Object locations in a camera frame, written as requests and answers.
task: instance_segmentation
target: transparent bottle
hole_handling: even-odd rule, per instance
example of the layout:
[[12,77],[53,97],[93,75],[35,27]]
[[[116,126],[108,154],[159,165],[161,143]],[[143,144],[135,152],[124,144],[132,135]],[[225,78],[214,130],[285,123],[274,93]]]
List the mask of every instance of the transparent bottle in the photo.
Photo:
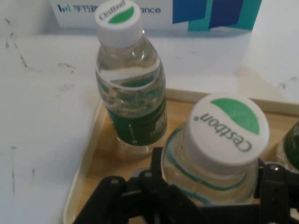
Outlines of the transparent bottle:
[[[255,122],[258,129],[250,126]],[[207,96],[168,138],[163,177],[197,205],[248,202],[268,140],[267,119],[252,101],[233,94]]]
[[299,173],[299,121],[278,144],[276,160],[294,173]]
[[95,13],[101,46],[96,78],[121,147],[148,154],[166,131],[165,75],[142,31],[139,7],[129,0],[103,3]]

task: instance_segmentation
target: green logo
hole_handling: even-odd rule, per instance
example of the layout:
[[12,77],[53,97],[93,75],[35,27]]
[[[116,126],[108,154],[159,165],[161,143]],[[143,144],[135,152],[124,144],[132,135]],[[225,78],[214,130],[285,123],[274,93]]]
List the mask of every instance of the green logo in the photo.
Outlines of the green logo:
[[211,103],[222,109],[238,126],[253,134],[259,134],[257,117],[244,103],[231,98],[220,98]]
[[111,20],[109,20],[109,23],[117,24],[117,23],[125,22],[128,19],[130,19],[133,14],[134,14],[134,7],[132,6],[132,7],[128,8],[127,10],[125,10],[121,13],[118,13],[117,15],[112,17]]

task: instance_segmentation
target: tray rim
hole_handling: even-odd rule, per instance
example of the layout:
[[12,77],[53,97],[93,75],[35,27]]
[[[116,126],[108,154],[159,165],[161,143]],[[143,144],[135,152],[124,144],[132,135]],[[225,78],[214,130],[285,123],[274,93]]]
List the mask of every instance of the tray rim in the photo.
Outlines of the tray rim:
[[[177,89],[166,89],[166,98],[167,100],[180,101],[186,103],[196,103],[204,96],[209,93],[204,92],[195,92],[195,91],[185,91]],[[299,104],[291,102],[278,102],[266,99],[255,99],[253,100],[263,112],[284,114],[290,116],[299,116]],[[102,100],[99,100],[97,111],[93,118],[93,124],[89,134],[89,141],[82,152],[82,158],[74,175],[70,192],[63,211],[63,224],[72,224],[76,209],[80,200],[81,192],[84,187],[85,177],[88,172],[90,163],[92,161],[93,152],[96,148],[97,139],[100,135],[102,129],[104,118],[107,111]]]

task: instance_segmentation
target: bytedance logo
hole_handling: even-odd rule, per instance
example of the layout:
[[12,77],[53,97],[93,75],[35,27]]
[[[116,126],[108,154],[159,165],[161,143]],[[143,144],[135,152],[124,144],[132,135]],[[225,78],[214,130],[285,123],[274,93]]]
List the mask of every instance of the bytedance logo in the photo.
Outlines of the bytedance logo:
[[66,4],[66,7],[61,7],[59,4],[57,6],[60,12],[71,12],[71,7],[69,4]]

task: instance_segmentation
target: white bottle cap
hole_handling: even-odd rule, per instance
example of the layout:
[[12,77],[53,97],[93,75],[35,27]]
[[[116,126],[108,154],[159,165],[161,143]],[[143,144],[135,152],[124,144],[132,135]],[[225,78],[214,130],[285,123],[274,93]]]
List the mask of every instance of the white bottle cap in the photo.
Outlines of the white bottle cap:
[[124,48],[142,36],[140,8],[130,0],[110,0],[95,12],[98,38],[104,45]]
[[184,148],[202,168],[220,175],[249,169],[266,149],[269,125],[262,110],[235,94],[201,99],[186,123]]

